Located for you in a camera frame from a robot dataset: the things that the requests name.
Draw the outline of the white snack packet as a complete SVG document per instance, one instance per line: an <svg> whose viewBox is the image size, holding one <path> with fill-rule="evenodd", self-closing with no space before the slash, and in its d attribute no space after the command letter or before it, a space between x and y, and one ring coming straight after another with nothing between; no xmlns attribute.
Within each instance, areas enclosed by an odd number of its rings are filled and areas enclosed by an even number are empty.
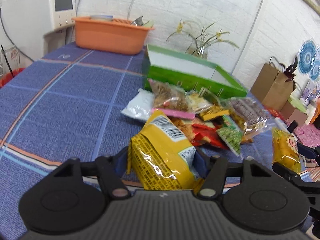
<svg viewBox="0 0 320 240"><path fill-rule="evenodd" d="M120 112L129 118L146 122L151 115L154 98L152 92L139 89L137 95Z"/></svg>

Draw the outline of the red snack bag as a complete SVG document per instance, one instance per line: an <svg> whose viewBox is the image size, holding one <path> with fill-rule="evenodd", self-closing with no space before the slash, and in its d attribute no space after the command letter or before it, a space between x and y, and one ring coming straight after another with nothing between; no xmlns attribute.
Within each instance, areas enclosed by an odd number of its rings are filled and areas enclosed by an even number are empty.
<svg viewBox="0 0 320 240"><path fill-rule="evenodd" d="M204 122L199 118L193 120L170 117L172 123L181 130L193 146L205 144L228 150L226 143L216 133L212 122Z"/></svg>

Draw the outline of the yellow snack bag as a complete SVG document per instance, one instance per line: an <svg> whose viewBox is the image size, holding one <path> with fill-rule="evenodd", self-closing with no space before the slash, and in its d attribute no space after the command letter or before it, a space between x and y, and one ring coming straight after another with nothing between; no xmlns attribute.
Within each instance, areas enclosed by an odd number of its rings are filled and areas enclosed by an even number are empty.
<svg viewBox="0 0 320 240"><path fill-rule="evenodd" d="M126 173L134 172L146 190L198 191L204 179L193 165L195 153L184 133L156 110L130 139Z"/></svg>

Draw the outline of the brown paper bag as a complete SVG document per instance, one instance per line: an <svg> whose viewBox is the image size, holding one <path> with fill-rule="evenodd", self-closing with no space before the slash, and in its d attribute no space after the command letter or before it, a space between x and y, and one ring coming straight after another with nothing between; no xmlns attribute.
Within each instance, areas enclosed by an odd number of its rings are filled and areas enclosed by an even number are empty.
<svg viewBox="0 0 320 240"><path fill-rule="evenodd" d="M295 57L293 64L286 67L278 63L277 68L272 59L265 63L253 84L250 92L266 107L280 111L291 93L296 88L294 81L298 58Z"/></svg>

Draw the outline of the blue paper fan decoration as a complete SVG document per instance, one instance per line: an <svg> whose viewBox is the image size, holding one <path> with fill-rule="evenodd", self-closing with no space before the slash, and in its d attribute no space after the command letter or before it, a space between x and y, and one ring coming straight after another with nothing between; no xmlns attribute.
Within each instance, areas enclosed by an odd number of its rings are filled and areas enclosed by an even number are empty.
<svg viewBox="0 0 320 240"><path fill-rule="evenodd" d="M319 78L319 47L312 40L304 42L298 53L298 70L310 80Z"/></svg>

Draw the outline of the pink patterned cloth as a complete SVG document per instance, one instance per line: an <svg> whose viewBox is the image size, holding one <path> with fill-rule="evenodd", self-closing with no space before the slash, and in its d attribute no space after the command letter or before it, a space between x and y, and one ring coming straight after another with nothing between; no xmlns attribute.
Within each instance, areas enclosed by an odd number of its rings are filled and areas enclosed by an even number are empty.
<svg viewBox="0 0 320 240"><path fill-rule="evenodd" d="M317 129L313 124L309 124L309 125L290 124L290 127L291 126L295 128L292 131L292 134L303 145L308 147L317 147L320 145L319 129Z"/></svg>

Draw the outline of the small brown cardboard box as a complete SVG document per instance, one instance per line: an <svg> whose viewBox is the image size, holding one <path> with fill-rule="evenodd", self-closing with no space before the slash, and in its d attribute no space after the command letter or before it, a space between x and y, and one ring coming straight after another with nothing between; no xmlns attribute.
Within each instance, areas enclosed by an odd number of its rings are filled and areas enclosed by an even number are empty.
<svg viewBox="0 0 320 240"><path fill-rule="evenodd" d="M280 110L280 113L288 124L291 124L293 121L295 121L298 126L304 125L308 118L305 113L294 107L289 101L285 103L283 108Z"/></svg>

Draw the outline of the white appliance with screen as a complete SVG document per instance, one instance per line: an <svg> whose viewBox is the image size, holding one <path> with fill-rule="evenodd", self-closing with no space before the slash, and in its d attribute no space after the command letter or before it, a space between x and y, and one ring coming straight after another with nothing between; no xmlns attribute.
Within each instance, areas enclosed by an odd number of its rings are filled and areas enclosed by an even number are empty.
<svg viewBox="0 0 320 240"><path fill-rule="evenodd" d="M30 61L64 46L75 16L75 0L3 0L1 5L6 37Z"/></svg>

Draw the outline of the orange plastic basin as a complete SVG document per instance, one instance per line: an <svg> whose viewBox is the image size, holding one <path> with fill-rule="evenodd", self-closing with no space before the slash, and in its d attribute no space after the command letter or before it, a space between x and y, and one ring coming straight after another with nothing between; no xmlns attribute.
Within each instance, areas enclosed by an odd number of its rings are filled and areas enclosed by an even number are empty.
<svg viewBox="0 0 320 240"><path fill-rule="evenodd" d="M114 18L112 21L75 17L75 43L86 49L136 55L153 28L132 25L130 20Z"/></svg>

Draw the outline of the clear bag dark snacks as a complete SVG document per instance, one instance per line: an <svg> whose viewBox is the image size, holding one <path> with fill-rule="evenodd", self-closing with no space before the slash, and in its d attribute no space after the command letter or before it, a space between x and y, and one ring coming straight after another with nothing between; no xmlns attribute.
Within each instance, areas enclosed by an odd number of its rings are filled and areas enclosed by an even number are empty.
<svg viewBox="0 0 320 240"><path fill-rule="evenodd" d="M256 135L270 131L276 126L268 111L252 98L230 98L225 104L230 117L243 132L242 144L253 142Z"/></svg>

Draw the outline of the glass vase with flowers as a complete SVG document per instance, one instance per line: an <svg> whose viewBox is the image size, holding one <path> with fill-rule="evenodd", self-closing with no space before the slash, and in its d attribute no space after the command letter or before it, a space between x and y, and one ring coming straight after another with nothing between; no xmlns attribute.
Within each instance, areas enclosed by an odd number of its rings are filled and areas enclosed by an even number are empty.
<svg viewBox="0 0 320 240"><path fill-rule="evenodd" d="M166 41L169 42L174 36L182 35L191 38L191 43L186 49L186 53L202 59L207 59L208 49L215 44L228 44L234 49L240 49L240 47L228 38L230 31L219 29L216 32L212 32L212 27L215 22L202 26L198 21L192 20L180 20L176 30L171 33Z"/></svg>

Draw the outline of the green peas snack bag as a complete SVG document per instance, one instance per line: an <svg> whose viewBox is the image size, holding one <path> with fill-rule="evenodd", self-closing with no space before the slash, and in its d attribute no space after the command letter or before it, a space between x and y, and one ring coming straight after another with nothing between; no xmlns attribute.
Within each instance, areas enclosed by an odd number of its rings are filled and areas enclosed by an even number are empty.
<svg viewBox="0 0 320 240"><path fill-rule="evenodd" d="M217 135L226 143L229 149L237 156L240 153L240 145L243 136L242 130L228 115L223 115L223 125L216 130Z"/></svg>

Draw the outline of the orange yellow snack packet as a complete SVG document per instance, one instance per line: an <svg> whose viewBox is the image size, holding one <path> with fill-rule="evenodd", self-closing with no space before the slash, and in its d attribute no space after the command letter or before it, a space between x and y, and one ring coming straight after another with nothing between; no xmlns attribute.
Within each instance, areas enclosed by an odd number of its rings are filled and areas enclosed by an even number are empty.
<svg viewBox="0 0 320 240"><path fill-rule="evenodd" d="M294 137L278 128L272 128L273 163L279 163L300 174L301 163Z"/></svg>

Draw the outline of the green cardboard box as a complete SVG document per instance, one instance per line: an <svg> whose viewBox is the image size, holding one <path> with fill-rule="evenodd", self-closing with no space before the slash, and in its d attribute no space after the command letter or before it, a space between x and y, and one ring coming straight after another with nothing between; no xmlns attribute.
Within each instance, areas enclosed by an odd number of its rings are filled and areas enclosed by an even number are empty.
<svg viewBox="0 0 320 240"><path fill-rule="evenodd" d="M145 49L142 73L147 79L167 82L182 87L185 91L205 87L222 99L245 97L248 93L245 87L219 65L151 44Z"/></svg>

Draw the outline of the blue checked tablecloth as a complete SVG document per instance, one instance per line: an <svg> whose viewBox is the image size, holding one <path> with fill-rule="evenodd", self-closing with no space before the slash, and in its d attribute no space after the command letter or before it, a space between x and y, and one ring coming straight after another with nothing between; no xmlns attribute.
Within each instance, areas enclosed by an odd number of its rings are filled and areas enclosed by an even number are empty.
<svg viewBox="0 0 320 240"><path fill-rule="evenodd" d="M1 236L26 231L18 202L63 161L116 154L142 123L121 110L142 87L143 55L69 44L49 53L1 89Z"/></svg>

